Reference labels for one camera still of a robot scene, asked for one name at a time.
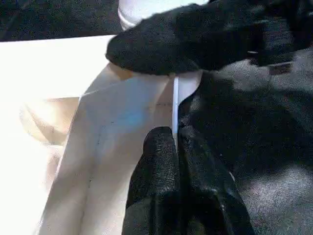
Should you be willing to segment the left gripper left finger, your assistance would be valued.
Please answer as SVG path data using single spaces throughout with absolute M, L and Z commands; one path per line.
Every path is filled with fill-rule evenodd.
M 169 127 L 152 129 L 130 179 L 122 234 L 181 233 L 179 162 Z

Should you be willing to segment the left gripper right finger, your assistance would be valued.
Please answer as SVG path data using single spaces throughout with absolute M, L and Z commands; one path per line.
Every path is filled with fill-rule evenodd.
M 246 206 L 230 172 L 194 133 L 180 133 L 180 187 L 189 235 L 253 235 Z

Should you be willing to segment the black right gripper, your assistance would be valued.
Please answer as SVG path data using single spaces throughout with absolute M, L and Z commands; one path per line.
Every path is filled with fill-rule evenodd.
M 288 63 L 313 43 L 311 0 L 221 0 L 219 65 Z

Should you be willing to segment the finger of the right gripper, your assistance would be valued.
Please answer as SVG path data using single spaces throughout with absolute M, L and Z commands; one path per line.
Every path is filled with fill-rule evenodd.
M 156 13 L 114 36 L 106 58 L 123 69 L 155 75 L 219 70 L 228 64 L 227 15 L 226 3 Z

